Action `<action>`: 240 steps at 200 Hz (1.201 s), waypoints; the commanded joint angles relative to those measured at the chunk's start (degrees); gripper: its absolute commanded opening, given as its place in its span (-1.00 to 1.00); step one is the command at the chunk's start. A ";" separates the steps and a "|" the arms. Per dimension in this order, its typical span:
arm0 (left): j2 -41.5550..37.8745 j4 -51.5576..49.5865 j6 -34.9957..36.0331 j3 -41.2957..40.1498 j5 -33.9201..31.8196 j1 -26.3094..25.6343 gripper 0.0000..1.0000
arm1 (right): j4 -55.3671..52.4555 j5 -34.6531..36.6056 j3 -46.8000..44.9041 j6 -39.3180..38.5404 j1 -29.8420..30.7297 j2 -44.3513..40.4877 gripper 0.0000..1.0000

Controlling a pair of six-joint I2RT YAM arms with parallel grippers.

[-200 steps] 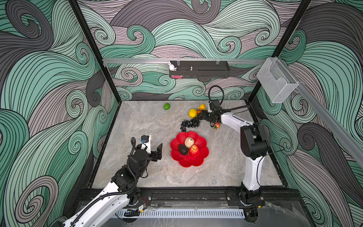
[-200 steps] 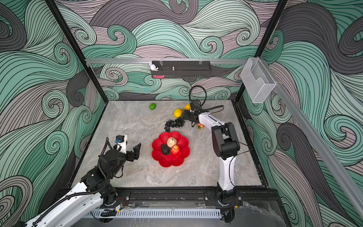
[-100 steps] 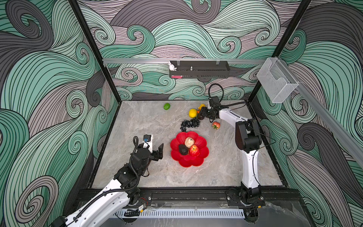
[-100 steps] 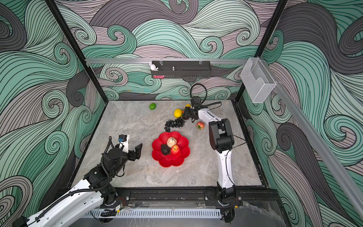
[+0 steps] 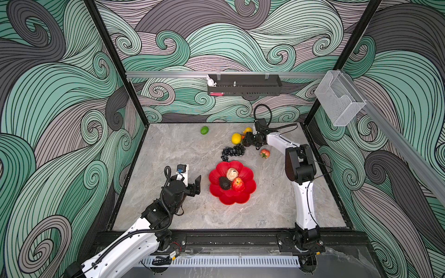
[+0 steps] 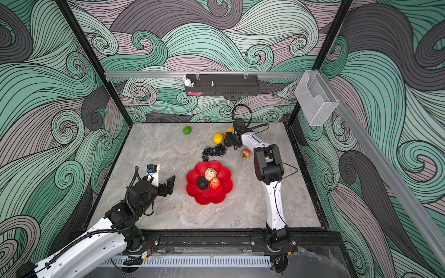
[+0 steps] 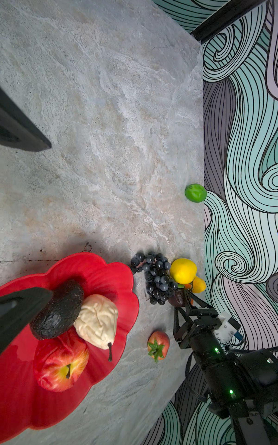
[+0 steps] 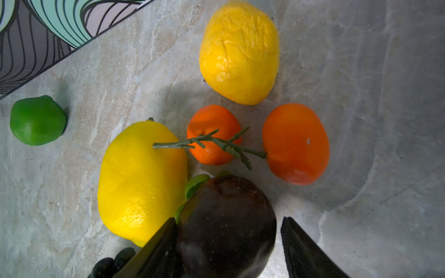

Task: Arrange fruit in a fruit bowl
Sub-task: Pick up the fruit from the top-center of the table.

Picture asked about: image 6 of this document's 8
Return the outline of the dark avocado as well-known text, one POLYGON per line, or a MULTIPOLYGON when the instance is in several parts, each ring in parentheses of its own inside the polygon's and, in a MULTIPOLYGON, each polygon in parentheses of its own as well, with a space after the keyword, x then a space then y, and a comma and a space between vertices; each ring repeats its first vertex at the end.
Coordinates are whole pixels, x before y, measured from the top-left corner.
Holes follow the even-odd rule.
POLYGON ((204 176, 200 176, 197 178, 197 186, 201 191, 205 191, 209 189, 210 181, 207 180, 204 176))

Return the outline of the red flower-shaped bowl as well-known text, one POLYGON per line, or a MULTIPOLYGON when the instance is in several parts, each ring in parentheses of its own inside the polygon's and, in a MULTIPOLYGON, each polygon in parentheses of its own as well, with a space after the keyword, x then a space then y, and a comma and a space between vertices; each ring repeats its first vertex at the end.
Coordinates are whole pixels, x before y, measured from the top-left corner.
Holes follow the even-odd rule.
POLYGON ((203 206, 222 203, 234 187, 231 171, 218 161, 199 162, 186 181, 186 193, 203 206))

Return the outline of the red apple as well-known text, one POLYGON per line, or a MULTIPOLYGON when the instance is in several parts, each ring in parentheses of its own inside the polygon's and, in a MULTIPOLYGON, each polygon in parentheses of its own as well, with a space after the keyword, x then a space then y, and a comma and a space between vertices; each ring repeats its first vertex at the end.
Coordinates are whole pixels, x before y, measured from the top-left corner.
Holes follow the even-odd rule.
POLYGON ((209 183, 209 189, 213 192, 220 192, 223 186, 219 178, 213 178, 209 183))

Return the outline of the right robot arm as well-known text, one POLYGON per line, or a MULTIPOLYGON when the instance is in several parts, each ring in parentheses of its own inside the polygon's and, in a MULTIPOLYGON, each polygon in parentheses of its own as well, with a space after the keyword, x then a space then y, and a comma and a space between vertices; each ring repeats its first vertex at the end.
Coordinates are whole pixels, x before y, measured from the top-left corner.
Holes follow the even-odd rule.
POLYGON ((267 220, 265 239, 273 252, 283 251, 289 243, 290 231, 282 204, 282 180, 284 166, 279 147, 258 138, 254 132, 237 134, 227 132, 224 139, 227 147, 247 147, 253 155, 254 170, 265 191, 267 220))

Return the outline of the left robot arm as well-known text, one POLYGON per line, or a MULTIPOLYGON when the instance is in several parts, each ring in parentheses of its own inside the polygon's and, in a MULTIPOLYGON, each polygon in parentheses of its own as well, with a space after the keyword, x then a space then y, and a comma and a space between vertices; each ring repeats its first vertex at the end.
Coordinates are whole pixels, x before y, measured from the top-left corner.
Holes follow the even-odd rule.
POLYGON ((82 278, 106 260, 124 251, 145 252, 144 236, 136 226, 157 197, 173 193, 175 176, 154 185, 154 176, 135 174, 125 197, 87 232, 38 263, 27 262, 16 272, 18 278, 82 278))

